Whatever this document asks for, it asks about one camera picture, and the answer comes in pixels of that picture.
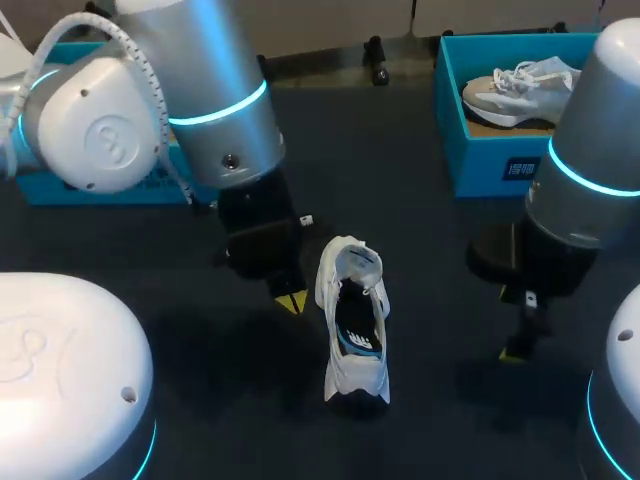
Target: blue shoe box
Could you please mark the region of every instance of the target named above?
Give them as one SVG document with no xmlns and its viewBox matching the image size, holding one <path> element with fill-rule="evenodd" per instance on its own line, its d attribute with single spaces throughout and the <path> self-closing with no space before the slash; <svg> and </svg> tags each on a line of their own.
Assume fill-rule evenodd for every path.
<svg viewBox="0 0 640 480">
<path fill-rule="evenodd" d="M 495 136 L 473 135 L 460 96 L 466 83 L 492 75 L 494 68 L 513 70 L 522 61 L 556 55 L 582 69 L 596 38 L 594 33 L 442 37 L 435 73 L 436 120 L 456 197 L 524 195 L 549 143 L 544 130 L 521 135 L 491 129 Z"/>
<path fill-rule="evenodd" d="M 71 64 L 101 45 L 102 43 L 99 42 L 59 43 L 49 55 L 47 63 Z M 198 186 L 193 182 L 188 164 L 177 143 L 171 144 L 169 154 L 177 170 L 191 182 L 200 201 L 208 203 L 217 198 L 216 190 Z M 185 203 L 180 188 L 167 176 L 166 171 L 160 165 L 156 165 L 153 171 L 135 187 L 113 195 L 96 195 L 75 190 L 47 171 L 20 175 L 16 181 L 27 202 L 34 206 L 176 205 Z"/>
</svg>

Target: gray sneaker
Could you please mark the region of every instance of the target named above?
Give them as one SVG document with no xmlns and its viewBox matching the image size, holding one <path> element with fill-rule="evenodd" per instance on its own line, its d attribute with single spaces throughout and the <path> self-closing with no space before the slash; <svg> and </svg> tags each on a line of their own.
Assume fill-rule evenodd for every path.
<svg viewBox="0 0 640 480">
<path fill-rule="evenodd" d="M 493 77 L 471 80 L 462 92 L 469 109 L 490 123 L 514 127 L 530 119 L 557 124 L 580 70 L 558 57 L 521 62 L 515 70 L 493 71 Z"/>
</svg>

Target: white cable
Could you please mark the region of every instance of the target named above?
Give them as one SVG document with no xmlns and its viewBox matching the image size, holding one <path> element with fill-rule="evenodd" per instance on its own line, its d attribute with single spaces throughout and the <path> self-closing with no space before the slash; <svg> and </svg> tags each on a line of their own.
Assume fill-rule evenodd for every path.
<svg viewBox="0 0 640 480">
<path fill-rule="evenodd" d="M 169 158 L 169 114 L 167 112 L 164 94 L 162 93 L 160 83 L 158 82 L 158 78 L 156 77 L 151 64 L 147 60 L 147 57 L 142 52 L 142 50 L 140 50 L 140 48 L 124 30 L 122 30 L 118 25 L 111 22 L 110 20 L 107 20 L 106 18 L 95 15 L 93 13 L 72 13 L 71 15 L 67 15 L 58 23 L 56 23 L 53 28 L 49 30 L 49 33 L 45 35 L 44 39 L 40 43 L 40 46 L 36 50 L 36 53 L 33 55 L 33 63 L 31 64 L 29 70 L 27 70 L 20 89 L 13 97 L 13 103 L 8 115 L 8 128 L 0 133 L 0 144 L 4 144 L 8 140 L 10 141 L 11 132 L 16 126 L 18 117 L 24 110 L 24 105 L 27 97 L 29 96 L 29 92 L 31 91 L 31 87 L 38 79 L 40 71 L 44 66 L 44 62 L 49 56 L 49 53 L 51 53 L 54 45 L 58 42 L 62 35 L 64 35 L 70 29 L 79 25 L 89 25 L 103 31 L 107 35 L 110 35 L 120 44 L 122 49 L 129 55 L 129 57 L 136 63 L 136 65 L 140 67 L 140 70 L 142 70 L 142 73 L 145 75 L 147 82 L 149 83 L 149 86 L 151 88 L 155 107 L 160 118 L 161 146 L 160 152 L 158 152 L 160 163 L 165 168 L 165 170 L 167 170 L 167 173 L 178 184 L 180 190 L 182 190 L 182 193 L 187 199 L 187 202 L 191 204 L 194 199 L 193 191 L 187 181 L 176 170 L 175 166 L 171 162 L 171 159 Z"/>
<path fill-rule="evenodd" d="M 2 108 L 0 108 L 0 122 L 2 123 L 2 131 L 4 131 L 5 129 L 7 129 L 8 131 L 7 117 L 5 117 Z M 16 175 L 16 172 L 18 170 L 18 158 L 16 156 L 16 150 L 14 148 L 13 142 L 11 141 L 10 134 L 4 145 L 4 153 L 7 162 L 7 178 L 12 178 Z"/>
<path fill-rule="evenodd" d="M 2 10 L 0 10 L 0 22 L 2 22 L 2 26 L 7 31 L 9 36 L 24 47 L 22 40 L 20 40 L 20 37 L 18 36 L 16 31 L 13 29 L 13 27 L 9 23 L 9 20 L 7 20 L 7 17 L 4 16 L 4 13 L 2 13 Z"/>
</svg>

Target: robotic arm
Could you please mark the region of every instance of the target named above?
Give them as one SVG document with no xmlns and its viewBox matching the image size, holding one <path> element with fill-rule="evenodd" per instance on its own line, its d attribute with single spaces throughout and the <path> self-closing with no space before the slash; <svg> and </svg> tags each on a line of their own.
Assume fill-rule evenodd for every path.
<svg viewBox="0 0 640 480">
<path fill-rule="evenodd" d="M 616 242 L 640 200 L 640 19 L 598 37 L 526 196 L 521 221 L 475 239 L 470 269 L 504 285 L 521 307 L 520 328 L 501 354 L 521 361 L 551 334 L 546 310 L 573 294 L 599 252 Z"/>
<path fill-rule="evenodd" d="M 115 193 L 160 157 L 196 203 L 168 158 L 170 127 L 196 182 L 221 192 L 227 263 L 266 279 L 274 298 L 299 300 L 301 226 L 279 168 L 284 139 L 228 2 L 118 0 L 116 8 L 119 27 L 92 14 L 67 17 L 30 62 L 0 80 L 0 102 L 13 101 L 16 158 L 7 154 L 7 170 L 47 168 L 77 189 Z M 73 65 L 38 67 L 64 31 L 86 23 L 112 40 Z"/>
</svg>

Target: blue light ring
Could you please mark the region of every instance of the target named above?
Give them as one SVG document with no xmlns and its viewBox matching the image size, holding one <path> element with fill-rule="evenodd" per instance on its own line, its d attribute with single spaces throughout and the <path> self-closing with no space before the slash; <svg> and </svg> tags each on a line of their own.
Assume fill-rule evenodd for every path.
<svg viewBox="0 0 640 480">
<path fill-rule="evenodd" d="M 147 468 L 147 464 L 149 463 L 149 459 L 151 458 L 151 452 L 153 451 L 153 446 L 156 443 L 156 428 L 158 424 L 157 422 L 153 422 L 153 435 L 151 436 L 151 443 L 149 444 L 149 450 L 147 451 L 147 456 L 144 458 L 144 462 L 140 465 L 138 469 L 138 473 L 136 473 L 135 477 L 132 480 L 139 480 L 142 476 L 142 472 L 144 472 L 145 468 Z"/>
<path fill-rule="evenodd" d="M 267 91 L 267 81 L 264 80 L 255 92 L 253 92 L 244 100 L 228 108 L 225 108 L 224 110 L 220 110 L 215 113 L 210 113 L 208 115 L 202 115 L 199 117 L 169 118 L 169 123 L 171 125 L 177 125 L 177 126 L 190 126 L 190 125 L 199 125 L 202 123 L 208 123 L 208 122 L 213 122 L 215 120 L 220 120 L 221 118 L 228 117 L 229 115 L 232 115 L 236 112 L 239 112 L 240 110 L 243 110 L 244 108 L 247 108 L 252 103 L 255 103 L 260 97 L 262 97 L 262 95 L 266 91 Z"/>
<path fill-rule="evenodd" d="M 551 160 L 553 160 L 553 163 L 556 164 L 556 167 L 558 167 L 560 171 L 562 171 L 562 173 L 564 173 L 574 182 L 577 182 L 583 187 L 586 187 L 595 192 L 602 193 L 605 195 L 611 195 L 614 197 L 639 197 L 640 196 L 640 190 L 617 190 L 615 188 L 603 187 L 602 185 L 598 185 L 597 183 L 590 182 L 586 178 L 582 178 L 576 172 L 574 172 L 569 167 L 567 167 L 562 162 L 562 160 L 560 160 L 555 150 L 553 149 L 552 140 L 553 139 L 549 139 L 549 156 L 551 157 Z"/>
<path fill-rule="evenodd" d="M 45 78 L 50 77 L 51 75 L 53 75 L 54 73 L 58 73 L 60 70 L 52 70 L 49 73 L 41 76 L 39 79 L 37 79 L 35 82 L 33 82 L 33 85 L 31 85 L 31 90 L 33 91 L 34 88 L 36 88 L 38 86 L 39 83 L 41 83 Z M 24 127 L 22 125 L 22 114 L 20 114 L 20 116 L 18 117 L 18 133 L 20 134 L 20 139 L 22 140 L 22 143 L 24 144 L 25 147 L 27 147 L 27 150 L 29 150 L 29 153 L 31 154 L 31 156 L 35 156 L 33 154 L 33 151 L 31 150 L 31 147 L 29 146 L 29 144 L 27 143 L 27 137 L 24 134 Z"/>
<path fill-rule="evenodd" d="M 622 469 L 622 467 L 618 465 L 618 462 L 614 460 L 613 456 L 609 453 L 609 450 L 607 450 L 607 447 L 605 447 L 604 443 L 602 442 L 602 439 L 600 438 L 600 435 L 598 434 L 598 429 L 596 428 L 596 424 L 593 421 L 593 415 L 591 413 L 591 381 L 592 380 L 593 380 L 593 373 L 591 374 L 591 377 L 589 377 L 589 386 L 587 387 L 587 414 L 589 415 L 589 423 L 591 424 L 591 430 L 593 431 L 593 436 L 596 438 L 598 444 L 600 445 L 600 448 L 604 452 L 609 462 L 611 462 L 611 465 L 613 465 L 616 468 L 616 470 L 618 470 L 620 475 L 622 475 L 626 480 L 633 480 L 633 478 L 631 478 L 631 476 L 629 476 L 627 472 L 625 472 Z"/>
</svg>

